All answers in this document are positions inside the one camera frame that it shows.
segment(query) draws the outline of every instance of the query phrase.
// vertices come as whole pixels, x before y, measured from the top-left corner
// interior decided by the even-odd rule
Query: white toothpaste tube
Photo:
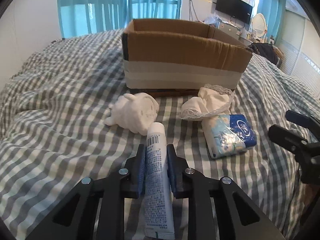
[[[167,138],[164,126],[149,126],[146,150],[145,234],[160,239],[175,239],[172,200],[168,177]]]

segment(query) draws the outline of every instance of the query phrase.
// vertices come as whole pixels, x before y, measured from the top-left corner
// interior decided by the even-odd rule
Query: gray checkered bedsheet
[[[26,235],[83,177],[103,178],[135,156],[145,137],[104,125],[109,103],[128,92],[121,30],[57,41],[34,53],[2,92],[0,216],[17,239]],[[303,210],[304,185],[291,153],[268,140],[288,109],[317,115],[319,101],[297,78],[253,55],[231,106],[257,133],[245,154],[211,160],[200,122],[179,118],[188,97],[158,98],[167,141],[205,176],[231,177],[290,239]],[[185,239],[188,200],[173,201],[177,239]],[[125,239],[144,239],[143,201],[125,201]]]

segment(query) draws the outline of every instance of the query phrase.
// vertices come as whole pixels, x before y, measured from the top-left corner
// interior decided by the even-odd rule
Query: metal screw
[[[186,168],[186,169],[184,170],[184,172],[185,172],[186,174],[194,174],[194,173],[195,173],[195,169],[193,169],[193,168]]]
[[[91,179],[89,177],[84,177],[81,179],[82,184],[89,184],[91,182]]]
[[[121,174],[121,175],[126,175],[126,174],[128,174],[128,169],[126,169],[126,168],[122,168],[122,169],[119,169],[119,174]]]
[[[232,182],[232,180],[229,177],[223,177],[222,178],[222,182],[224,184],[230,184]]]

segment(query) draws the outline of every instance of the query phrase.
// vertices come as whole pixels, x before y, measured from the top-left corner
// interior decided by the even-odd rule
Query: tissue pack
[[[257,144],[256,135],[243,114],[204,119],[202,129],[213,159],[244,152]]]

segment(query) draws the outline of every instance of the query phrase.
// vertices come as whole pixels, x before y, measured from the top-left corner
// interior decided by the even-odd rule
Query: white stuffed bunny
[[[105,120],[106,125],[118,124],[133,133],[147,135],[148,127],[158,115],[159,104],[146,93],[120,96],[111,108],[111,116]]]

